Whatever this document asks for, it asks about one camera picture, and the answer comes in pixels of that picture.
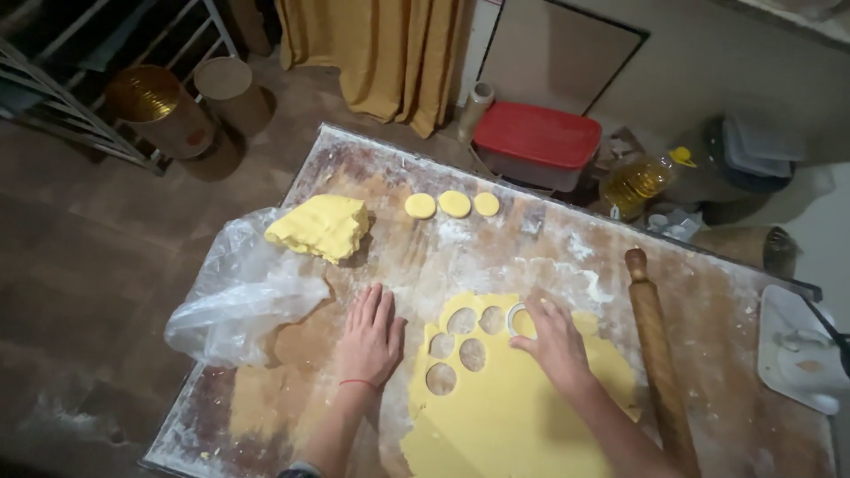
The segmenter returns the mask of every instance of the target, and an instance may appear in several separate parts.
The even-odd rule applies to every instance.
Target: round cookie cutter
[[[518,302],[505,315],[505,328],[507,328],[507,332],[511,334],[511,337],[517,337],[519,335],[513,328],[513,317],[521,310],[525,310],[525,304]],[[537,340],[537,331],[534,332],[534,337],[529,337],[529,339]]]

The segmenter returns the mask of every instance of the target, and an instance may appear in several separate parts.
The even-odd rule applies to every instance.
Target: plastic bag
[[[280,215],[277,208],[260,209],[224,225],[165,326],[173,349],[215,367],[262,366],[269,362],[266,334],[330,297],[321,277],[299,273],[304,256],[263,238]]]

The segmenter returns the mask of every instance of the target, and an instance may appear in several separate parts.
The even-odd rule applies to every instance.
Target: wooden board
[[[413,192],[492,191],[502,210],[415,220]],[[422,329],[457,293],[519,293],[539,287],[601,317],[637,377],[641,425],[655,433],[623,254],[641,247],[666,313],[668,337],[703,476],[833,476],[827,418],[765,387],[756,374],[758,303],[768,284],[796,286],[743,265],[695,253],[509,185],[323,125],[283,208],[334,193],[366,201],[374,216],[362,249],[339,266],[310,259],[331,287],[303,322],[281,327],[267,368],[197,365],[142,463],[212,478],[273,476],[284,469],[337,388],[332,350],[355,291],[383,282],[409,321],[405,359],[380,411],[360,427],[349,476],[410,474],[399,439],[410,429],[406,386]]]

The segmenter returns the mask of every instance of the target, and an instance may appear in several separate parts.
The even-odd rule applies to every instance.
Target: wooden rolling pin
[[[667,343],[658,288],[646,273],[646,253],[642,249],[626,251],[626,266],[632,276],[629,297],[632,298],[649,393],[658,414],[661,444],[686,476],[700,478],[700,465],[691,440],[688,415],[682,404],[673,357]]]

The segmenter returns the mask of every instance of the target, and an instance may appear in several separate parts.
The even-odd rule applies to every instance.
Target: curtain
[[[352,111],[427,138],[445,119],[464,1],[275,0],[280,64],[339,68]]]

